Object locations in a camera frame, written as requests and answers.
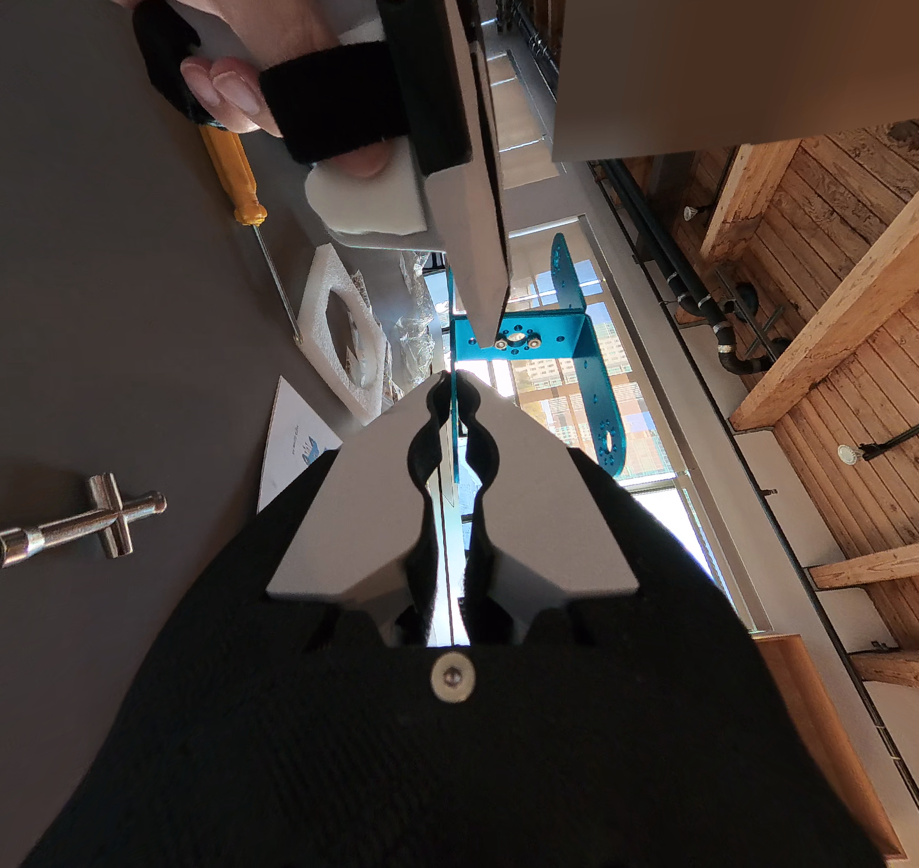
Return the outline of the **black ceiling pipe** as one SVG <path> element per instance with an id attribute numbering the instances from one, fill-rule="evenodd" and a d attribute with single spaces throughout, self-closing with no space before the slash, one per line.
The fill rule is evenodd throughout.
<path id="1" fill-rule="evenodd" d="M 744 297 L 742 294 L 744 290 L 753 292 L 752 285 L 741 284 L 740 287 L 734 287 L 729 284 L 729 297 L 725 301 L 729 310 L 751 328 L 757 344 L 764 350 L 760 357 L 743 357 L 738 352 L 735 327 L 722 308 L 722 303 L 712 295 L 692 263 L 674 241 L 670 231 L 651 209 L 624 161 L 607 159 L 601 160 L 599 165 L 639 235 L 650 247 L 651 255 L 678 305 L 696 318 L 704 319 L 711 327 L 717 340 L 721 366 L 737 376 L 761 374 L 770 370 L 781 351 L 777 346 L 778 340 L 770 339 L 764 327 L 756 322 L 758 299 Z"/>

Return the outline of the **white instruction sheet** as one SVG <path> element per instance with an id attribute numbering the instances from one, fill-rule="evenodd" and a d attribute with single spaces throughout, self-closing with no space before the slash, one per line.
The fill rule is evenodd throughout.
<path id="1" fill-rule="evenodd" d="M 258 492 L 261 512 L 324 452 L 341 439 L 293 386 L 280 377 L 269 422 Z"/>

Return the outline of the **short wooden ceiling beam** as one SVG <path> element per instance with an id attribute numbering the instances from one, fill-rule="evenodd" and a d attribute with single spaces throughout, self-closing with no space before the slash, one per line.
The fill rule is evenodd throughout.
<path id="1" fill-rule="evenodd" d="M 798 145 L 795 138 L 738 148 L 699 250 L 703 265 L 735 259 L 745 250 Z"/>

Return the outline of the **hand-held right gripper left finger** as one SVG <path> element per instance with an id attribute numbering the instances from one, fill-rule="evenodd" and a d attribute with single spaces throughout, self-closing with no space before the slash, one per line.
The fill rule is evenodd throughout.
<path id="1" fill-rule="evenodd" d="M 437 594 L 444 374 L 431 376 L 338 450 L 268 586 L 274 599 L 367 613 L 396 644 L 426 644 Z"/>

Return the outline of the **thick wooden ceiling beam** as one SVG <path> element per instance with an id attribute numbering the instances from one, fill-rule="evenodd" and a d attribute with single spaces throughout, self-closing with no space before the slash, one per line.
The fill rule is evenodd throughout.
<path id="1" fill-rule="evenodd" d="M 774 426 L 918 291 L 918 196 L 730 416 L 739 432 Z"/>

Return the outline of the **yellow handled screwdriver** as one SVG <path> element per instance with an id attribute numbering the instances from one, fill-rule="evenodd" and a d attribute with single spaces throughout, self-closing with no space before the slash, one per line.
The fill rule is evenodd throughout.
<path id="1" fill-rule="evenodd" d="M 208 124 L 198 128 L 217 178 L 233 206 L 236 222 L 255 235 L 291 326 L 293 340 L 301 347 L 303 336 L 298 320 L 262 234 L 261 227 L 268 218 L 268 211 L 259 200 L 258 184 L 239 135 Z"/>

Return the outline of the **cluster of clear screw bags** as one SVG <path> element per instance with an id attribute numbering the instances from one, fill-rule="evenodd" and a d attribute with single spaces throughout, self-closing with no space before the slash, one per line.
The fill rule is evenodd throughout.
<path id="1" fill-rule="evenodd" d="M 431 332 L 431 323 L 438 319 L 434 299 L 426 282 L 424 270 L 433 259 L 435 267 L 442 267 L 437 260 L 442 253 L 422 253 L 400 251 L 399 266 L 403 281 L 411 299 L 411 309 L 393 325 L 392 335 L 387 335 L 383 371 L 382 371 L 382 409 L 387 410 L 404 398 L 408 391 L 416 388 L 427 379 L 434 363 L 435 337 Z M 352 272 L 350 279 L 359 291 L 363 302 L 373 313 L 370 296 L 360 270 Z M 370 381 L 370 347 L 365 346 L 358 329 L 357 321 L 347 308 L 347 317 L 351 332 L 351 344 L 346 346 L 345 369 L 349 379 L 355 385 L 362 386 Z M 405 386 L 402 386 L 393 375 L 394 339 L 399 345 Z"/>

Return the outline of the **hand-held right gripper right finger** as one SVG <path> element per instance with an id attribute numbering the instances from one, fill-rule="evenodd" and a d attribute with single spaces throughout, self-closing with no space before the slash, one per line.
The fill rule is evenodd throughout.
<path id="1" fill-rule="evenodd" d="M 538 615 L 639 588 L 564 442 L 476 375 L 457 372 L 466 462 L 480 487 L 461 614 L 472 644 L 512 644 Z"/>

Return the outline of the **large window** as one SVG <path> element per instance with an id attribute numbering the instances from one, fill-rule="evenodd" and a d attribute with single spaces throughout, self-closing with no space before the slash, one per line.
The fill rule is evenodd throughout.
<path id="1" fill-rule="evenodd" d="M 690 469 L 687 448 L 677 445 L 673 426 L 664 418 L 659 398 L 652 391 L 648 371 L 636 349 L 636 338 L 626 330 L 624 314 L 616 305 L 602 269 L 596 239 L 584 216 L 533 226 L 511 239 L 516 258 L 509 312 L 542 312 L 566 307 L 551 276 L 551 249 L 562 235 L 572 258 L 572 269 L 583 297 L 584 313 L 596 335 L 611 393 L 621 416 L 624 437 L 623 466 L 616 481 L 657 517 L 683 543 L 707 575 L 728 595 L 734 609 L 752 632 L 768 630 L 767 617 L 752 591 L 742 584 L 743 574 L 735 547 L 718 532 L 718 521 L 709 512 L 700 492 L 701 475 Z M 485 352 L 467 344 L 462 353 L 460 335 L 451 334 L 450 322 L 464 313 L 459 292 L 446 268 L 445 258 L 432 254 L 423 264 L 424 285 L 434 310 L 433 352 L 441 364 L 476 375 L 543 425 L 568 447 L 605 465 L 612 431 L 603 430 L 599 448 L 587 408 L 590 398 L 577 377 L 574 358 L 557 356 L 567 341 L 550 344 L 546 337 L 538 348 L 531 340 L 532 326 L 504 327 L 509 345 Z"/>

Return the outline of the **metal cross wrench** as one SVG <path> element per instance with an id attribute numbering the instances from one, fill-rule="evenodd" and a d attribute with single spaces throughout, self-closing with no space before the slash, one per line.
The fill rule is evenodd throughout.
<path id="1" fill-rule="evenodd" d="M 159 491 L 125 500 L 111 472 L 90 476 L 86 488 L 91 507 L 85 512 L 31 527 L 2 530 L 2 568 L 89 536 L 98 536 L 109 559 L 128 555 L 133 552 L 132 524 L 160 515 L 167 509 L 167 499 Z"/>

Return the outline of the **person's left hand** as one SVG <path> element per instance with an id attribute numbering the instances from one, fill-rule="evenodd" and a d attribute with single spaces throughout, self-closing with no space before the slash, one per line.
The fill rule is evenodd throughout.
<path id="1" fill-rule="evenodd" d="M 145 0 L 112 0 L 133 10 Z M 204 110 L 236 134 L 282 133 L 259 86 L 262 70 L 338 46 L 340 35 L 314 0 L 175 0 L 223 21 L 252 62 L 237 57 L 189 56 L 182 78 Z"/>

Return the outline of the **blue metal bracket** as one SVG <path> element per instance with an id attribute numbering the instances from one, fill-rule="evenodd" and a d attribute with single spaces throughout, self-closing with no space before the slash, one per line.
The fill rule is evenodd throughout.
<path id="1" fill-rule="evenodd" d="M 524 414 L 617 479 L 626 466 L 626 427 L 563 233 L 552 240 L 549 281 L 549 308 L 506 312 L 492 341 L 474 333 L 450 292 L 451 361 L 478 367 L 492 384 L 502 381 L 494 375 L 503 365 Z"/>

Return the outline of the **white foam frame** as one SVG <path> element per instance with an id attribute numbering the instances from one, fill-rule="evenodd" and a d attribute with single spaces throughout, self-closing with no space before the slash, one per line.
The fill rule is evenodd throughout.
<path id="1" fill-rule="evenodd" d="M 362 384 L 356 384 L 341 363 L 327 322 L 330 295 L 339 297 L 359 331 L 370 366 Z M 303 292 L 298 324 L 303 337 L 300 349 L 330 390 L 362 426 L 382 413 L 382 392 L 387 338 L 359 289 L 341 262 L 335 247 L 324 244 L 315 251 Z"/>

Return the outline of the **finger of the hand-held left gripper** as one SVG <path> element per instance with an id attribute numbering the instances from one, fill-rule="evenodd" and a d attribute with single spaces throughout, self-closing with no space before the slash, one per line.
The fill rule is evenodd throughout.
<path id="1" fill-rule="evenodd" d="M 482 39 L 468 42 L 457 1 L 444 1 L 471 152 L 466 162 L 425 178 L 424 187 L 472 333 L 488 348 L 501 330 L 510 291 L 502 169 Z"/>

